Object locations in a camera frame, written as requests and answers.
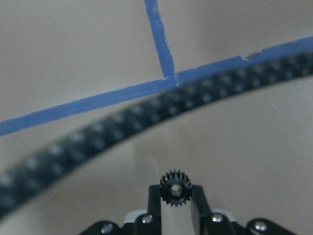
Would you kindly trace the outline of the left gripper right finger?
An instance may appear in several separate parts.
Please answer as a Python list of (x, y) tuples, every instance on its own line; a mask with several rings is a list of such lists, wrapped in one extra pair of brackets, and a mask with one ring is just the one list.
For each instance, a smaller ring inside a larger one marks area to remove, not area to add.
[(196, 235), (203, 235), (205, 221), (211, 214), (211, 208), (206, 199), (202, 186), (193, 185), (191, 194), (191, 219)]

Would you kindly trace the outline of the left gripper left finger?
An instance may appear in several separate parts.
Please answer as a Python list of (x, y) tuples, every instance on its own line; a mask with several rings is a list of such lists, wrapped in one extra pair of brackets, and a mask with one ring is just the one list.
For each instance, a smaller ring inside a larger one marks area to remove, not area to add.
[(147, 214), (150, 222), (148, 223), (149, 235), (161, 235), (161, 201), (160, 186), (149, 186)]

